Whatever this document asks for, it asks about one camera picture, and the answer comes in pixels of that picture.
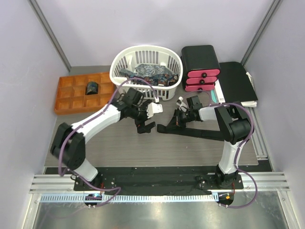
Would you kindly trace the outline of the black tie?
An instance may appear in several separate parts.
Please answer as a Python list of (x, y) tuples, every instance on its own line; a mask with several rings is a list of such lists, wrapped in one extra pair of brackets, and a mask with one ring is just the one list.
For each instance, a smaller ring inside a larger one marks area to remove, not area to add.
[(220, 131), (214, 130), (201, 130), (179, 126), (164, 126), (162, 124), (157, 125), (157, 132), (162, 134), (173, 134), (189, 136), (194, 138), (203, 138), (215, 141), (224, 141), (224, 136)]

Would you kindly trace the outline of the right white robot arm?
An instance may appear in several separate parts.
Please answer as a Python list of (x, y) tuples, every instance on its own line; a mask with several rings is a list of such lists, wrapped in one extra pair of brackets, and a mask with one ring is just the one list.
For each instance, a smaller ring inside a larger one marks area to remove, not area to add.
[[(182, 135), (203, 138), (224, 143), (220, 162), (216, 166), (214, 182), (219, 188), (230, 188), (238, 176), (238, 161), (243, 146), (254, 131), (250, 115), (241, 103), (216, 104), (203, 106), (198, 96), (179, 98), (178, 108), (168, 125), (157, 125), (157, 131), (163, 134)], [(218, 130), (200, 130), (188, 128), (190, 122), (214, 120)]]

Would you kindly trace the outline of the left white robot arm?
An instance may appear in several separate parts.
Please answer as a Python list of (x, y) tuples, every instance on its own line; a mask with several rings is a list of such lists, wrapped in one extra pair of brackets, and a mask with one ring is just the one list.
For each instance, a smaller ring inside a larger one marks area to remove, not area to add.
[(76, 175), (85, 179), (90, 190), (102, 184), (102, 175), (86, 159), (88, 141), (108, 126), (124, 118), (132, 118), (139, 134), (150, 133), (155, 122), (145, 122), (163, 111), (158, 98), (144, 100), (143, 93), (130, 88), (118, 98), (109, 101), (101, 110), (72, 125), (59, 125), (51, 145), (51, 154)]

